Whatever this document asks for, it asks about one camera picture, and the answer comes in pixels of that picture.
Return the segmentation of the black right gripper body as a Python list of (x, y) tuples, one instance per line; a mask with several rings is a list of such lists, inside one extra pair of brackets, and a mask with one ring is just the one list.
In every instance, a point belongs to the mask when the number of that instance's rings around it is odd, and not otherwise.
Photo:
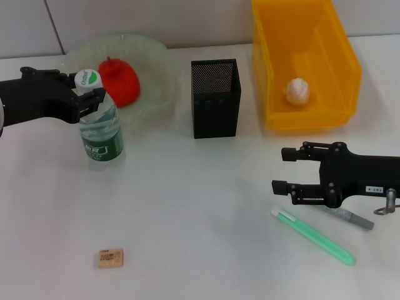
[(345, 143), (321, 161), (320, 185), (330, 208), (338, 208), (351, 196), (386, 198), (386, 208), (394, 209), (399, 198), (399, 158), (354, 154)]

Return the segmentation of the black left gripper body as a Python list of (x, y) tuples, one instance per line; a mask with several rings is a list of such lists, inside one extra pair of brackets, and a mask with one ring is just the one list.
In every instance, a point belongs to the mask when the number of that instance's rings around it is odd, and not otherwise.
[(75, 84), (45, 80), (34, 75), (37, 69), (22, 67), (21, 78), (1, 81), (4, 124), (19, 124), (40, 118), (56, 118), (69, 124), (79, 122)]

